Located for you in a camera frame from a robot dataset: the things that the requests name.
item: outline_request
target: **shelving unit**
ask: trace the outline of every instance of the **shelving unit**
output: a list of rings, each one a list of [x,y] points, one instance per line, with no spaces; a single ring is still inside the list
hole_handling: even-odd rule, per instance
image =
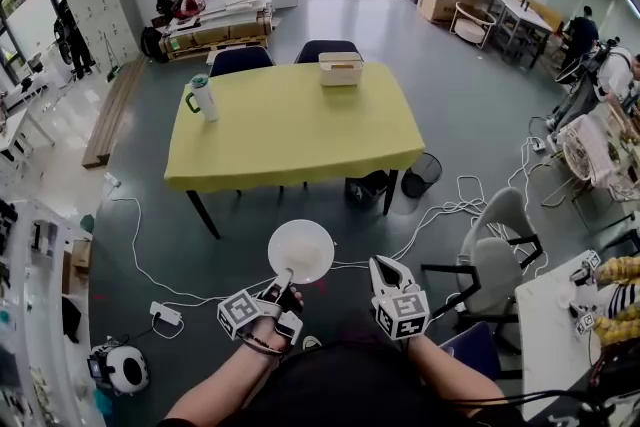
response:
[[[9,262],[11,272],[6,309],[15,332],[5,337],[4,345],[15,355],[22,393],[33,411],[25,419],[25,425],[104,426],[93,404],[95,384],[86,365],[90,352],[86,288],[74,290],[69,296],[74,304],[85,305],[78,308],[82,314],[77,333],[79,344],[73,344],[64,335],[62,324],[65,242],[73,242],[78,234],[91,236],[70,226],[39,202],[22,200],[14,205],[18,220],[11,229],[4,259]],[[31,248],[33,222],[40,220],[57,226],[50,256]],[[75,384],[86,386],[87,393],[82,399],[75,394]]]

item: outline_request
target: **person in white shirt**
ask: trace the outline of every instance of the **person in white shirt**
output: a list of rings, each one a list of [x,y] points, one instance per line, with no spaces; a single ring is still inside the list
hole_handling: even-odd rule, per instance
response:
[[[549,142],[555,142],[558,132],[577,117],[588,114],[600,102],[608,101],[616,110],[627,98],[633,81],[640,80],[640,54],[635,57],[626,48],[611,50],[594,80],[587,73],[578,91],[558,112],[547,119],[547,127],[552,130]]]

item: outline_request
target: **ceiling light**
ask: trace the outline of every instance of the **ceiling light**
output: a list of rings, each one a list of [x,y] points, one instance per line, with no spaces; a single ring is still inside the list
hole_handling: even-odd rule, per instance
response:
[[[631,8],[631,10],[634,12],[634,14],[640,18],[640,9],[638,9],[638,6],[636,6],[636,3],[633,0],[626,0],[627,4],[629,4],[629,7]]]

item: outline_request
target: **wooden pallet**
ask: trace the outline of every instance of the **wooden pallet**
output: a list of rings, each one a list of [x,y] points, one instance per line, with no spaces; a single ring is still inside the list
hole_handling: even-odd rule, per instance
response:
[[[206,45],[199,45],[197,47],[186,48],[184,50],[178,50],[167,54],[170,60],[177,61],[180,59],[191,59],[192,57],[200,57],[208,55],[212,50],[224,50],[225,48],[234,47],[237,45],[244,45],[246,47],[253,47],[260,45],[267,48],[267,36],[248,36],[245,38],[228,39],[226,41],[220,41],[218,43],[208,43]]]
[[[145,56],[140,54],[135,61],[125,64],[118,73],[84,152],[82,167],[85,169],[106,166],[109,162],[127,100],[135,89],[146,62]]]

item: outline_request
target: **white table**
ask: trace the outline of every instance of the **white table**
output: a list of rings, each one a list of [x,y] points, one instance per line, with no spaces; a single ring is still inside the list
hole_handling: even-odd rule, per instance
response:
[[[538,13],[535,12],[533,8],[530,7],[525,11],[522,7],[520,7],[520,3],[517,0],[499,0],[499,1],[503,4],[504,8],[502,9],[502,12],[498,17],[497,30],[502,29],[509,35],[509,41],[505,45],[502,53],[503,56],[509,50],[509,47],[513,43],[513,40],[518,31],[518,28],[523,23],[525,25],[529,25],[531,28],[535,29],[536,31],[543,33],[543,37],[540,40],[538,49],[536,53],[533,55],[533,61],[529,66],[529,69],[531,69],[535,66],[540,55],[542,55],[542,52],[544,51],[544,48],[547,45],[547,41],[549,40],[549,36],[553,32],[553,29],[547,22],[544,21],[544,19]],[[507,28],[503,23],[505,19],[505,15],[507,14],[507,11],[509,11],[509,13],[511,13],[511,16],[513,16],[513,18],[515,18],[516,20],[516,24],[513,29]]]
[[[568,310],[557,303],[558,291],[578,270],[586,251],[567,263],[516,288],[522,348],[523,393],[568,390],[589,371],[589,336],[578,338]],[[600,339],[591,336],[591,361],[600,357]],[[526,421],[555,399],[523,406]]]
[[[33,146],[21,135],[25,120],[29,121],[51,146],[55,144],[55,141],[44,131],[40,124],[33,119],[33,116],[29,114],[28,108],[22,109],[9,116],[5,130],[0,134],[0,152],[8,150],[17,161],[24,162],[25,165],[28,166],[29,164],[27,163],[25,155],[21,151],[12,151],[16,142],[20,143],[25,151],[33,151]]]

